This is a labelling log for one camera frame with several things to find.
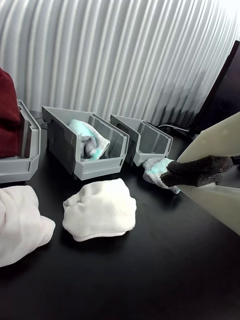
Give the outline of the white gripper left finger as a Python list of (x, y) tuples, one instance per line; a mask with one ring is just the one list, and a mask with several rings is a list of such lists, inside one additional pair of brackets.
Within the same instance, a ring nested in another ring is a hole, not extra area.
[(236, 113), (201, 131), (167, 170), (177, 175), (219, 174), (231, 167), (232, 157), (239, 155), (240, 114)]

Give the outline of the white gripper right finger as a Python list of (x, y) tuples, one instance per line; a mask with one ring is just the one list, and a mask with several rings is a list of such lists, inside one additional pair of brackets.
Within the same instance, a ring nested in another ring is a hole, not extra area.
[(219, 185), (218, 183), (222, 181), (221, 174), (179, 175), (168, 171), (160, 178), (169, 188), (177, 186), (182, 193), (214, 218), (237, 235), (240, 234), (240, 189)]

